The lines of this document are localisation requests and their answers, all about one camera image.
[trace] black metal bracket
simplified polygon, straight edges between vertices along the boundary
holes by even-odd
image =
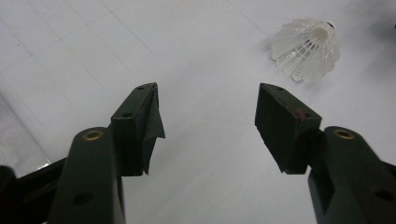
[[[396,223],[396,167],[349,129],[319,129],[321,117],[288,91],[260,85],[255,124],[281,172],[308,177],[320,224]]]
[[[78,133],[66,159],[17,179],[0,166],[2,223],[125,223],[122,179],[149,172],[165,138],[158,86],[135,88],[107,128]]]

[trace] shuttlecock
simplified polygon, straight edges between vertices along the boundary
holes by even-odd
[[[328,21],[296,19],[282,26],[272,45],[272,58],[294,80],[313,80],[332,71],[340,43]]]

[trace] white surface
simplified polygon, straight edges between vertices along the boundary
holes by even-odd
[[[282,175],[254,126],[260,82],[295,94],[396,163],[396,2],[0,1],[0,93],[51,161],[159,84],[166,140],[124,179],[128,223],[316,223],[307,176]],[[294,18],[331,21],[341,59],[296,83],[270,60]]]

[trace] badminton birdie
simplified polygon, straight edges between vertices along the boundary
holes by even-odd
[[[282,26],[272,45],[272,58],[294,80],[314,80],[332,71],[340,58],[334,26],[310,18]]]

